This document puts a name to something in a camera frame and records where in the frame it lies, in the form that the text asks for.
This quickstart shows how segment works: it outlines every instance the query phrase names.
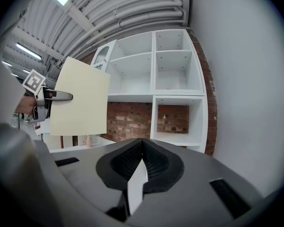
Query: white shelving unit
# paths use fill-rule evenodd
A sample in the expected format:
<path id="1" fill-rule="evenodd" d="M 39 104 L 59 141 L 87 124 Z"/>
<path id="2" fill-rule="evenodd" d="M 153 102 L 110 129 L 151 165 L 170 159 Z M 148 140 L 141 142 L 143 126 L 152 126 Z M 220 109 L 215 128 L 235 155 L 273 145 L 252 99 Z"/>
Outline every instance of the white shelving unit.
<path id="1" fill-rule="evenodd" d="M 91 65 L 111 76 L 108 101 L 153 103 L 151 139 L 205 151 L 205 83 L 186 30 L 151 31 L 111 41 L 96 55 Z M 188 134 L 157 132 L 160 104 L 189 106 Z"/>

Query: ceiling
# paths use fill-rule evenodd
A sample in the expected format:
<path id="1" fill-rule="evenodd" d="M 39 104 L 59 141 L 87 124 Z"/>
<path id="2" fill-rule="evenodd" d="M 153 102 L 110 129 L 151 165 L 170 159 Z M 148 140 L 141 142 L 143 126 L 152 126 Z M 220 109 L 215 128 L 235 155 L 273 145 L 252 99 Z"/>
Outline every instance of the ceiling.
<path id="1" fill-rule="evenodd" d="M 187 26 L 189 0 L 180 0 L 180 6 L 174 6 L 178 3 L 175 1 L 179 2 L 69 0 L 62 6 L 57 0 L 32 0 L 7 40 L 3 60 L 20 78 L 27 76 L 23 69 L 35 69 L 47 77 L 49 87 L 54 87 L 66 56 L 80 59 L 98 46 L 124 37 L 128 31 L 138 33 L 142 27 L 152 30 L 154 25 Z M 150 16 L 140 19 L 142 15 Z M 17 48 L 16 43 L 40 55 L 41 60 Z"/>

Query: white wall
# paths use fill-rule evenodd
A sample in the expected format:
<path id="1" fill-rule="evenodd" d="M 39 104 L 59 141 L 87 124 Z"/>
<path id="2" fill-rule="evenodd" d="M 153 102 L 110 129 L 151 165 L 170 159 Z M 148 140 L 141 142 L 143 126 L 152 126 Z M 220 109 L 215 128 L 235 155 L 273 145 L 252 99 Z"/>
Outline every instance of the white wall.
<path id="1" fill-rule="evenodd" d="M 218 105 L 214 157 L 267 196 L 284 183 L 284 25 L 267 0 L 193 0 Z"/>

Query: cream paper sheet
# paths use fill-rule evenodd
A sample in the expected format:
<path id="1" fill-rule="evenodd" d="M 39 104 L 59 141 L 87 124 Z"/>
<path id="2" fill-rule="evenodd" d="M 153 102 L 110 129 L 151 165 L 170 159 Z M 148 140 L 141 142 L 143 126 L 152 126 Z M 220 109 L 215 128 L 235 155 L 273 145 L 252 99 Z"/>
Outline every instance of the cream paper sheet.
<path id="1" fill-rule="evenodd" d="M 52 102 L 51 135 L 106 133 L 110 75 L 68 57 L 55 90 L 73 94 L 71 101 Z"/>

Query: person's arm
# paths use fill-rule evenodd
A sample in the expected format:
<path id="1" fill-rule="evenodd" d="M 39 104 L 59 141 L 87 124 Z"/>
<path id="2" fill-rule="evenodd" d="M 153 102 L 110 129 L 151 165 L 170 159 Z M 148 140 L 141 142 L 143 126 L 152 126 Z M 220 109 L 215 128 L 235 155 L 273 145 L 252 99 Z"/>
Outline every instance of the person's arm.
<path id="1" fill-rule="evenodd" d="M 23 96 L 15 112 L 33 115 L 35 106 L 37 106 L 37 102 L 34 96 Z"/>

